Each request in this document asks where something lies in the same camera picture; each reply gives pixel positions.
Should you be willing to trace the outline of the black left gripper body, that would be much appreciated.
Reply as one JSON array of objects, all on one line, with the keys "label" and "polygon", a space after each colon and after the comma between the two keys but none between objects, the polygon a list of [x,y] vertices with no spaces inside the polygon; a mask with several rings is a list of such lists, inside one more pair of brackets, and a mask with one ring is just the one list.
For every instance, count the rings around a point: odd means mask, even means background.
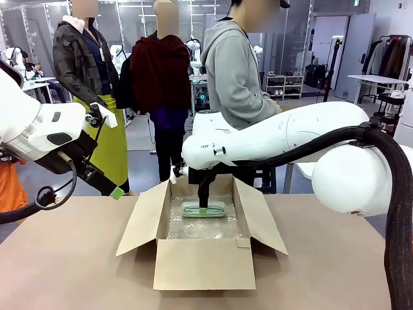
[{"label": "black left gripper body", "polygon": [[70,165],[58,155],[58,152],[61,151],[73,161],[78,177],[91,186],[102,186],[103,175],[91,163],[85,163],[93,146],[94,139],[82,130],[77,139],[49,152],[37,160],[37,164],[54,174],[70,172]]}]

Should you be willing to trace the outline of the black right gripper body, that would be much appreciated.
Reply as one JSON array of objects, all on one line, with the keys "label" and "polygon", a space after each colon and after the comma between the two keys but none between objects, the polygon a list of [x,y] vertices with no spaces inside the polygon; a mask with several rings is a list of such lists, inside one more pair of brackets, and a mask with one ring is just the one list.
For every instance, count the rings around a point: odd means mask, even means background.
[{"label": "black right gripper body", "polygon": [[198,185],[208,187],[216,179],[216,170],[212,169],[193,169],[188,168],[188,183],[191,185]]}]

